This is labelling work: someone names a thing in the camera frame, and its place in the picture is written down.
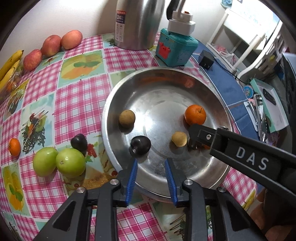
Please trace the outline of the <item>upper yellow banana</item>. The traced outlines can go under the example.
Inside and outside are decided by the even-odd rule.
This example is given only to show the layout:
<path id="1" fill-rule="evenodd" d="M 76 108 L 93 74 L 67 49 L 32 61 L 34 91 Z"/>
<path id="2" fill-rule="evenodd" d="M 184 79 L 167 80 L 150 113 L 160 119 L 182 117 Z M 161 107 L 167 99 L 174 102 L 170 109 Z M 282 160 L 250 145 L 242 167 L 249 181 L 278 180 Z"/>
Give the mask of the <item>upper yellow banana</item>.
<path id="1" fill-rule="evenodd" d="M 10 68 L 21 59 L 23 55 L 23 50 L 18 50 L 12 56 L 4 63 L 0 70 L 0 79 L 2 80 L 4 76 L 7 74 L 7 72 L 10 70 Z"/>

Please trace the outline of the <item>orange with stem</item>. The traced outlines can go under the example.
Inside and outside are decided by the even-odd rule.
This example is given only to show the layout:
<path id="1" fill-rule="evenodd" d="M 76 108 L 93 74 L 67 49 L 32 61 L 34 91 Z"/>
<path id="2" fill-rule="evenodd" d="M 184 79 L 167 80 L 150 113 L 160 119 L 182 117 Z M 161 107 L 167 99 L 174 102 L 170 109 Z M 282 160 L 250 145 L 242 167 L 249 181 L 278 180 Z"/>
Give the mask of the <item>orange with stem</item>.
<path id="1" fill-rule="evenodd" d="M 189 106 L 184 113 L 185 121 L 190 126 L 193 124 L 203 125 L 206 121 L 206 112 L 200 105 Z"/>

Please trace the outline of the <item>brown longan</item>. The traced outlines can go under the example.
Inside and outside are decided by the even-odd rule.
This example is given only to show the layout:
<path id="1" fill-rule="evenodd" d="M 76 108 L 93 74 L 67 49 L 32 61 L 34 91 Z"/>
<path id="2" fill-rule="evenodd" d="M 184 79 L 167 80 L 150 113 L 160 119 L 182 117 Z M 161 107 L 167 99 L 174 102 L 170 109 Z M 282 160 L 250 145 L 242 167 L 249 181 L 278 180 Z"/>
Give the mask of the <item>brown longan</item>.
<path id="1" fill-rule="evenodd" d="M 119 116 L 119 123 L 124 128 L 130 128 L 135 122 L 135 114 L 133 111 L 126 109 Z"/>
<path id="2" fill-rule="evenodd" d="M 183 147 L 187 144 L 187 134 L 184 132 L 175 132 L 172 136 L 171 136 L 171 141 L 175 144 L 176 147 Z"/>

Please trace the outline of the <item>red apple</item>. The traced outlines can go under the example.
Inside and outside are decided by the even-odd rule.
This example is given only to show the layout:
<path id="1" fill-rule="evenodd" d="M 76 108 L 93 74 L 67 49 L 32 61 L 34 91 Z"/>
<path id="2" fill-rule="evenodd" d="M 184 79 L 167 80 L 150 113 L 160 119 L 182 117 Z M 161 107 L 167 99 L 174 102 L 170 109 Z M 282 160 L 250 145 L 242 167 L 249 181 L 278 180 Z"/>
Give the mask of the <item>red apple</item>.
<path id="1" fill-rule="evenodd" d="M 70 50 L 80 45 L 82 38 L 82 33 L 79 30 L 71 30 L 62 37 L 61 45 L 64 49 Z"/>
<path id="2" fill-rule="evenodd" d="M 50 35 L 43 42 L 41 52 L 46 57 L 52 57 L 57 54 L 61 47 L 61 37 L 58 35 Z"/>
<path id="3" fill-rule="evenodd" d="M 41 63 L 43 58 L 42 52 L 39 49 L 34 49 L 27 54 L 23 59 L 23 67 L 26 71 L 32 71 L 36 69 Z"/>

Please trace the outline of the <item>green apple right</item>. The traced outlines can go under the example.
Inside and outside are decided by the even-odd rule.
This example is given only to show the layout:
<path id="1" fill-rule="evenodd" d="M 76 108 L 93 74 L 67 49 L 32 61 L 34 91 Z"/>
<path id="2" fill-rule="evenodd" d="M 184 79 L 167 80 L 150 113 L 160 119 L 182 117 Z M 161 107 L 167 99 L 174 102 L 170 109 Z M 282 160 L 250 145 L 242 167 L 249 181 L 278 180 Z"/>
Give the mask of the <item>green apple right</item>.
<path id="1" fill-rule="evenodd" d="M 77 149 L 65 148 L 56 156 L 59 172 L 67 178 L 76 178 L 86 169 L 85 157 Z"/>

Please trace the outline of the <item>red apple left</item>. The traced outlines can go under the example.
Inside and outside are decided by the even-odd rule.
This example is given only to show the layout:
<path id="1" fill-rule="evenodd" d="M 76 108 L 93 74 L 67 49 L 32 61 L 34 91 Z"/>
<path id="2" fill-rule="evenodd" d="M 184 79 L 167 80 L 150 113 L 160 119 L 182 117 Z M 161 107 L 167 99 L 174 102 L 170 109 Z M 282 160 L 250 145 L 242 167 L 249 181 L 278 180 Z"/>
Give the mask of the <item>red apple left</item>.
<path id="1" fill-rule="evenodd" d="M 39 49 L 34 49 L 27 54 L 23 59 L 23 67 L 26 71 L 32 71 L 36 69 L 41 63 L 43 58 L 42 52 Z"/>

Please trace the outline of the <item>dark plum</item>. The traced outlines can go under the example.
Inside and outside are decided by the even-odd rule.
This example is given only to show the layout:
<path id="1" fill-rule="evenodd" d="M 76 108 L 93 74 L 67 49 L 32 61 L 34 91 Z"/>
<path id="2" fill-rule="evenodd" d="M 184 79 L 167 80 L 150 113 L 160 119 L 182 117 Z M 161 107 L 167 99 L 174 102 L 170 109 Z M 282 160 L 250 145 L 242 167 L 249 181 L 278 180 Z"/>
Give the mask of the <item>dark plum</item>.
<path id="1" fill-rule="evenodd" d="M 80 152 L 85 152 L 87 150 L 88 142 L 86 137 L 79 133 L 73 137 L 70 141 L 72 148 L 79 150 Z"/>
<path id="2" fill-rule="evenodd" d="M 151 141 L 146 136 L 136 136 L 130 141 L 129 152 L 133 157 L 141 157 L 148 153 Z"/>

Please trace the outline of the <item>green apple left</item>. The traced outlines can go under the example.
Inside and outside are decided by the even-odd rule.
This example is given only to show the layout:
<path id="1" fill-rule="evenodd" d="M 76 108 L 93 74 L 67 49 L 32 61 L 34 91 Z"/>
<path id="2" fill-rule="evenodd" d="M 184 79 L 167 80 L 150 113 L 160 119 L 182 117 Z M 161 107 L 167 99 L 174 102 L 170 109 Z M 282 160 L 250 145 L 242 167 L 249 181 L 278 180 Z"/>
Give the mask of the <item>green apple left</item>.
<path id="1" fill-rule="evenodd" d="M 47 177 L 56 169 L 58 151 L 54 147 L 44 147 L 33 158 L 33 169 L 37 176 Z"/>

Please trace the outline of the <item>large steel basin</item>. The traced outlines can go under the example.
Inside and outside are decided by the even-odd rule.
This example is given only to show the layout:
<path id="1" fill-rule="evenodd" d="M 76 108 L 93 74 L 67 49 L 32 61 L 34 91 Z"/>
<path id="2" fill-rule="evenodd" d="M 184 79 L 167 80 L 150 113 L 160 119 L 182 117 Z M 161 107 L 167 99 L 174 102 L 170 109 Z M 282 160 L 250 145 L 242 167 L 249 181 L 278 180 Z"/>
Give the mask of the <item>large steel basin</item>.
<path id="1" fill-rule="evenodd" d="M 200 78 L 173 68 L 141 69 L 119 79 L 107 97 L 102 114 L 103 144 L 114 168 L 128 167 L 135 159 L 130 154 L 130 141 L 146 136 L 151 141 L 147 154 L 137 157 L 136 189 L 157 201 L 171 202 L 164 162 L 172 158 L 176 168 L 201 186 L 214 189 L 222 184 L 229 166 L 212 157 L 207 149 L 178 148 L 171 136 L 187 133 L 184 113 L 197 104 L 206 112 L 205 126 L 232 129 L 224 101 Z M 120 114 L 129 109 L 135 114 L 130 128 L 119 123 Z"/>

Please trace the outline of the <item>red apple right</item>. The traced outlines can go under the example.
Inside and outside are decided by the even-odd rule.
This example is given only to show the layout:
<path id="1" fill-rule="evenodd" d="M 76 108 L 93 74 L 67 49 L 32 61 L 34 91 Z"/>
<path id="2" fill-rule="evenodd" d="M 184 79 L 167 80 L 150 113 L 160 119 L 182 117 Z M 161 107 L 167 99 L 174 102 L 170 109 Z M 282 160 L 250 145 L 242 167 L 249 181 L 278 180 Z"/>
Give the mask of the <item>red apple right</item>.
<path id="1" fill-rule="evenodd" d="M 82 33 L 79 30 L 71 30 L 62 37 L 61 45 L 64 49 L 70 50 L 80 45 L 82 38 Z"/>

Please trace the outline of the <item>teal box with red label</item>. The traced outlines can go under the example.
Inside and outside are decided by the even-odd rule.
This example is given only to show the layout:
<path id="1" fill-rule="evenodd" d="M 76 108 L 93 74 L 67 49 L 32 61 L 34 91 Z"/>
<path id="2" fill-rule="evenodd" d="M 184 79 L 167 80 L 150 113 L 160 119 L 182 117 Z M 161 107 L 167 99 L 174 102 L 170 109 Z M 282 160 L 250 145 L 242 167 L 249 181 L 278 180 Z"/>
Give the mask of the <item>teal box with red label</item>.
<path id="1" fill-rule="evenodd" d="M 163 28 L 160 32 L 156 56 L 168 67 L 183 66 L 188 62 L 198 45 L 198 40 L 192 36 L 169 32 Z"/>

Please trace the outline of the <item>small orange mandarin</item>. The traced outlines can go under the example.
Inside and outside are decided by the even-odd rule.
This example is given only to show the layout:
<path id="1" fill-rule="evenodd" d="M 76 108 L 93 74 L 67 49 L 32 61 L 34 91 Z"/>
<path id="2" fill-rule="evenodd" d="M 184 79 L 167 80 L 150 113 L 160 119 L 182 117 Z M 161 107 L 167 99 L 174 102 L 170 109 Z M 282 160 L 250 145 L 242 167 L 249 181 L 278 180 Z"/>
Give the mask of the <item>small orange mandarin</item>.
<path id="1" fill-rule="evenodd" d="M 21 152 L 21 144 L 17 138 L 12 138 L 9 141 L 9 152 L 12 156 L 17 157 Z"/>

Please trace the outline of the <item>white shelf rack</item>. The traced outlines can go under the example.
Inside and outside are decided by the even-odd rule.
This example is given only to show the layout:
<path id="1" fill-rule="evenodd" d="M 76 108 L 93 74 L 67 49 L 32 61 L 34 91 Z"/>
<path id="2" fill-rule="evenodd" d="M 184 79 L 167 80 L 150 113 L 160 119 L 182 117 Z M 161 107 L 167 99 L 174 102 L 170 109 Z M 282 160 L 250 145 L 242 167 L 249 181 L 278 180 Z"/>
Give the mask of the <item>white shelf rack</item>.
<path id="1" fill-rule="evenodd" d="M 287 49 L 282 21 L 269 9 L 226 9 L 207 48 L 239 80 L 269 75 Z"/>

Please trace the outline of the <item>yellow banana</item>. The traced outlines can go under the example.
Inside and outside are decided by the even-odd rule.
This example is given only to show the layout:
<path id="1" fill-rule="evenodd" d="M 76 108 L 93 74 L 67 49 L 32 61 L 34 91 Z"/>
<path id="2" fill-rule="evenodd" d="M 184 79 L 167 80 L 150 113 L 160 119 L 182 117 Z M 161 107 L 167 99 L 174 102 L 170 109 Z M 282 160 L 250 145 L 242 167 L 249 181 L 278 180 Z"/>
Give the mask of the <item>yellow banana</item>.
<path id="1" fill-rule="evenodd" d="M 4 76 L 7 74 L 7 72 L 10 70 L 10 68 L 21 59 L 23 55 L 23 50 L 18 50 L 12 56 L 4 63 L 0 70 L 0 79 L 2 80 Z"/>
<path id="2" fill-rule="evenodd" d="M 8 81 L 11 79 L 11 77 L 14 75 L 16 69 L 18 68 L 21 60 L 16 61 L 16 63 L 8 70 L 8 72 L 5 74 L 3 79 L 0 82 L 0 90 L 2 90 L 5 85 L 8 83 Z"/>

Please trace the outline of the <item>black power adapter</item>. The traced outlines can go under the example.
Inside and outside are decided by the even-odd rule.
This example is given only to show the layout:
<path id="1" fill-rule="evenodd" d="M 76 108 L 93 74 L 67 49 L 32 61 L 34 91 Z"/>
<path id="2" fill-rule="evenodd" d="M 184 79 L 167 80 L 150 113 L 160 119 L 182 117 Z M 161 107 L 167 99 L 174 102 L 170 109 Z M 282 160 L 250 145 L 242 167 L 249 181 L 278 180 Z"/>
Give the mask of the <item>black power adapter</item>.
<path id="1" fill-rule="evenodd" d="M 203 50 L 201 53 L 200 53 L 200 56 L 199 56 L 199 65 L 206 69 L 206 70 L 210 70 L 213 66 L 215 62 L 215 59 L 213 57 L 213 55 L 206 51 L 206 50 Z"/>

